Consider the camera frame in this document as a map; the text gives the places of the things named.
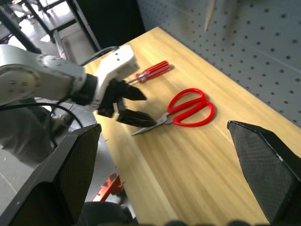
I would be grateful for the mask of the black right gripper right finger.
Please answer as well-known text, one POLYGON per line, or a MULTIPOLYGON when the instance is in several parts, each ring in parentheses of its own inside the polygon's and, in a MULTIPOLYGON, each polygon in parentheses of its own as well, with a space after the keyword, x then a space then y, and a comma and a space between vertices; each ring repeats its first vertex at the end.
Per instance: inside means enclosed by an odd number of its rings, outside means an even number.
POLYGON ((272 225, 301 223, 301 159, 272 131, 228 121, 243 175, 272 225))

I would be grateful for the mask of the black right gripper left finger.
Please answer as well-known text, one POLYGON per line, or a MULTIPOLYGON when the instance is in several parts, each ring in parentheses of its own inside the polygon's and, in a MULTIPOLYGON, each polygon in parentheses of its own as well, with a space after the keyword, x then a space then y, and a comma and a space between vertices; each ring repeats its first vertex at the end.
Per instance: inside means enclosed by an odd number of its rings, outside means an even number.
POLYGON ((89 190, 100 124, 66 135, 0 216, 2 226, 73 226, 89 190))

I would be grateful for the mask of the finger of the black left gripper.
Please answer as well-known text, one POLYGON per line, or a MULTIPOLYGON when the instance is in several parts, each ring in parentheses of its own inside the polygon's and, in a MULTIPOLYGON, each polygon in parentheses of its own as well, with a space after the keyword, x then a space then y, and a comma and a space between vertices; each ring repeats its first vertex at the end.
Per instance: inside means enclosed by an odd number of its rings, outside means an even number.
POLYGON ((117 121, 123 124, 138 128, 147 128, 156 124, 156 121, 147 113, 132 111, 126 108, 118 108, 118 113, 117 121))
POLYGON ((121 96, 132 101, 147 100, 147 97, 137 88, 122 81, 121 96))

